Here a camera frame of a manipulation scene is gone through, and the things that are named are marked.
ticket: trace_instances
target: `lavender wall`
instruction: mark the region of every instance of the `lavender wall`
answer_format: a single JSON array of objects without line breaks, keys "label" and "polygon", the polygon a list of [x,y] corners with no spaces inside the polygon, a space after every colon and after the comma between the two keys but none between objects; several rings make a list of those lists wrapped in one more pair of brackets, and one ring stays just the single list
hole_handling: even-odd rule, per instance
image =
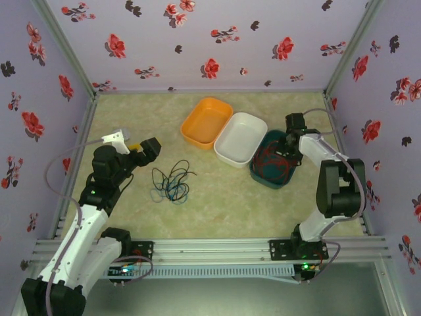
[{"label": "lavender wall", "polygon": [[106,91],[323,89],[367,4],[47,2],[94,88]]},{"label": "lavender wall", "polygon": [[332,96],[347,153],[366,163],[368,207],[412,313],[421,301],[419,0],[386,1]]},{"label": "lavender wall", "polygon": [[[48,237],[56,209],[43,171],[75,144],[88,97],[30,2],[0,5],[0,38],[0,314],[10,315],[25,261],[36,240]],[[51,168],[54,187],[67,166]]]}]

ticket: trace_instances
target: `orange bowl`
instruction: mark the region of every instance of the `orange bowl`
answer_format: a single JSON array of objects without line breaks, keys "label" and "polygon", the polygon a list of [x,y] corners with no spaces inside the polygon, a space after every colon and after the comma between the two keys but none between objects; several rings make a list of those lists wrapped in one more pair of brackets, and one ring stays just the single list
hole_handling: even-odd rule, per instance
[{"label": "orange bowl", "polygon": [[228,103],[206,97],[186,118],[182,124],[181,133],[187,142],[201,149],[212,149],[213,143],[233,113]]}]

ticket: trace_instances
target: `wire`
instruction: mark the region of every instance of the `wire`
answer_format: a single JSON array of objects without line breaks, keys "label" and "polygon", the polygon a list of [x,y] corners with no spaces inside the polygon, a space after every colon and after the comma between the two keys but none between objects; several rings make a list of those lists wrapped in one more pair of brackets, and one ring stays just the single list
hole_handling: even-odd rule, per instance
[{"label": "wire", "polygon": [[328,110],[323,109],[323,108],[321,108],[321,107],[317,107],[317,108],[315,108],[315,109],[310,109],[310,110],[305,111],[305,112],[303,113],[303,115],[306,115],[307,113],[314,112],[314,111],[323,111],[323,112],[326,112],[327,114],[330,114],[330,112],[329,112]]},{"label": "wire", "polygon": [[121,190],[121,192],[120,192],[120,195],[122,195],[123,194],[123,192],[124,192],[124,190],[132,183],[132,181],[133,181],[133,178],[134,178],[134,174],[130,174],[130,176],[132,176],[131,177],[131,179],[130,179],[130,181],[124,186],[124,188]]},{"label": "wire", "polygon": [[58,155],[58,156],[54,157],[52,160],[50,160],[50,162],[47,164],[47,166],[45,168],[45,171],[44,171],[44,182],[47,185],[47,187],[51,191],[53,191],[54,193],[56,193],[60,198],[67,199],[67,200],[73,202],[75,204],[75,206],[76,206],[76,209],[77,209],[77,215],[76,215],[77,216],[77,224],[76,224],[76,228],[73,230],[72,235],[70,236],[69,240],[67,241],[66,245],[64,246],[63,250],[61,251],[59,257],[57,258],[57,260],[56,260],[56,262],[54,264],[53,270],[51,271],[51,276],[50,276],[50,278],[48,280],[47,289],[45,291],[45,307],[47,309],[47,315],[48,316],[53,316],[53,311],[51,310],[50,294],[51,294],[51,287],[53,285],[53,281],[54,281],[54,278],[55,278],[55,275],[56,275],[56,272],[55,271],[59,268],[59,266],[61,264],[61,260],[63,259],[64,255],[66,254],[67,249],[70,247],[71,243],[75,239],[75,237],[76,237],[76,235],[77,235],[77,233],[79,231],[79,228],[78,227],[80,226],[80,223],[82,222],[82,209],[80,208],[79,203],[73,197],[66,196],[64,194],[61,194],[59,191],[56,191],[55,189],[53,189],[53,187],[48,182],[48,177],[47,177],[48,170],[50,169],[51,165],[58,158],[60,158],[63,155],[67,154],[68,152],[73,151],[73,150],[75,150],[77,148],[80,148],[80,147],[85,147],[87,145],[96,144],[96,143],[99,143],[99,142],[102,142],[102,141],[103,141],[102,139],[93,140],[91,142],[80,144],[80,145],[74,146],[74,147],[72,147],[70,149],[67,149],[65,152],[61,153],[60,155]]},{"label": "wire", "polygon": [[[277,182],[283,179],[280,184],[285,184],[289,180],[291,168],[297,166],[297,162],[275,154],[277,144],[278,140],[274,140],[266,146],[260,146],[253,157],[252,168],[255,174],[259,175],[262,179],[270,182]],[[280,175],[273,178],[265,176],[264,170],[270,166],[277,168]]]},{"label": "wire", "polygon": [[[332,117],[331,112],[329,112],[328,110],[323,109],[321,107],[317,107],[315,109],[307,110],[303,113],[303,115],[306,115],[307,113],[314,112],[314,111],[323,111],[323,112],[326,112],[330,117]],[[334,132],[335,132],[335,129],[332,128],[332,130],[330,132],[323,132],[323,133],[320,133],[320,135],[323,135],[323,136],[332,135]]]},{"label": "wire", "polygon": [[320,259],[320,263],[318,264],[318,266],[319,267],[322,266],[322,264],[323,264],[323,256],[322,256],[322,254],[320,252],[318,252],[318,251],[314,251],[314,253],[316,255],[318,255],[318,258]]},{"label": "wire", "polygon": [[149,262],[151,264],[151,268],[145,274],[143,274],[143,275],[141,275],[141,276],[139,276],[137,278],[133,278],[132,280],[130,280],[128,282],[125,282],[125,283],[115,283],[115,284],[119,284],[119,285],[124,286],[127,283],[132,283],[132,282],[135,282],[135,281],[139,281],[139,280],[147,277],[148,275],[150,275],[153,272],[153,263],[152,263],[152,260],[150,260],[148,257],[144,257],[142,255],[129,255],[127,257],[117,258],[117,259],[115,259],[113,261],[113,263],[120,262],[120,261],[125,261],[125,260],[128,260],[128,259],[141,259],[141,260],[145,260],[145,261],[147,261],[147,262]]},{"label": "wire", "polygon": [[[356,172],[354,171],[354,169],[351,167],[351,165],[348,163],[348,161],[345,160],[345,158],[342,157],[342,155],[340,153],[336,153],[335,154],[336,157],[338,157],[342,163],[348,168],[348,171],[353,175],[355,182],[357,183],[359,192],[360,192],[360,208],[358,210],[358,212],[355,213],[354,216],[348,218],[348,219],[338,219],[337,221],[333,222],[332,225],[336,224],[336,223],[340,223],[340,222],[348,222],[348,221],[353,221],[355,219],[357,219],[358,217],[360,217],[362,215],[362,212],[364,211],[365,205],[366,205],[366,196],[364,194],[364,188],[362,187],[362,183],[360,178],[358,177],[358,175],[356,174]],[[320,235],[323,236],[327,230],[329,230],[332,226],[328,226],[327,228],[325,228],[325,230],[323,230]],[[339,254],[339,252],[341,251],[341,245],[338,244],[337,242],[332,242],[332,241],[327,241],[322,239],[322,242],[325,242],[327,244],[333,244],[337,246],[337,250],[334,254],[334,256],[330,259],[330,261],[328,262],[328,264],[326,264],[326,266],[313,278],[313,280],[318,277],[320,275],[320,273],[322,273],[323,271],[325,271],[336,259],[337,255]]]},{"label": "wire", "polygon": [[[177,168],[178,164],[180,163],[187,163],[186,168]],[[190,169],[190,163],[189,161],[182,159],[178,161],[170,171],[169,176],[165,175],[161,170],[158,168],[152,169],[152,183],[155,187],[155,189],[151,190],[151,198],[154,202],[159,203],[164,198],[169,199],[171,202],[177,202],[176,204],[182,204],[187,201],[187,195],[190,191],[190,187],[188,184],[184,183],[187,180],[187,176],[189,174],[194,174],[197,176],[197,174],[193,171],[189,171]],[[161,174],[162,180],[160,182],[157,182],[155,180],[155,174],[158,172]],[[156,191],[158,195],[160,196],[160,200],[155,200],[152,195],[152,191]]]},{"label": "wire", "polygon": [[325,242],[327,244],[336,245],[337,246],[337,249],[336,249],[336,252],[335,252],[334,256],[329,260],[329,262],[324,266],[324,268],[322,270],[320,270],[320,272],[318,274],[316,274],[314,276],[314,278],[311,279],[312,281],[314,279],[316,279],[318,276],[320,276],[334,262],[334,260],[336,259],[337,255],[339,255],[339,252],[341,251],[341,245],[339,243],[337,243],[337,242],[332,242],[332,241],[324,240],[324,239],[322,239],[322,242]]}]

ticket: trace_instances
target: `beige floor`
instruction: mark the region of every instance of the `beige floor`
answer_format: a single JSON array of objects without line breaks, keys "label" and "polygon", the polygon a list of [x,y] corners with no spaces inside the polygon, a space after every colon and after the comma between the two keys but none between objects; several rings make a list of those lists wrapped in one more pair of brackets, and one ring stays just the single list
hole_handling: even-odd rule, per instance
[{"label": "beige floor", "polygon": [[[271,190],[252,180],[247,168],[235,169],[218,160],[213,150],[203,151],[183,139],[181,124],[207,96],[231,104],[234,112],[244,111],[265,120],[269,130],[284,130],[287,114],[324,107],[320,93],[102,95],[89,140],[126,127],[132,134],[128,145],[151,137],[157,137],[162,145],[154,163],[135,170],[134,181],[118,201],[107,226],[127,229],[132,238],[271,238],[289,236],[295,225],[310,215],[315,206],[318,170],[308,159],[303,160],[287,186]],[[306,120],[310,128],[332,128],[326,113],[320,111],[309,113]],[[335,144],[333,136],[326,139]],[[76,199],[91,172],[96,147],[85,150],[74,189]],[[187,180],[187,202],[153,202],[152,168],[168,174],[180,159],[187,159],[197,173]],[[64,232],[74,214],[71,206]],[[362,231],[355,221],[338,224],[329,235],[360,236]]]}]

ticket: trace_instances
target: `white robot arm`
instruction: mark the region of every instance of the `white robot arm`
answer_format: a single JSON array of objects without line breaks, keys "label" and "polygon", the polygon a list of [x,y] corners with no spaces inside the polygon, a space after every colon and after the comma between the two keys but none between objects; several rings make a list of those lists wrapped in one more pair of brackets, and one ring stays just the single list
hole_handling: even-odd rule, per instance
[{"label": "white robot arm", "polygon": [[131,238],[126,230],[108,228],[96,245],[92,243],[122,193],[120,185],[136,167],[154,161],[161,145],[151,138],[140,143],[143,151],[129,150],[121,130],[102,140],[111,145],[98,147],[93,154],[93,173],[88,176],[79,200],[81,213],[76,214],[59,249],[37,279],[27,278],[22,285],[29,315],[47,314],[45,297],[52,278],[48,299],[54,315],[82,315],[86,297],[104,271],[115,259],[130,254]]},{"label": "white robot arm", "polygon": [[308,129],[302,113],[286,116],[287,136],[279,139],[276,153],[301,165],[307,156],[319,169],[316,207],[281,244],[281,259],[304,259],[321,253],[327,256],[322,238],[341,221],[354,219],[365,207],[364,163],[339,153],[317,130]]}]

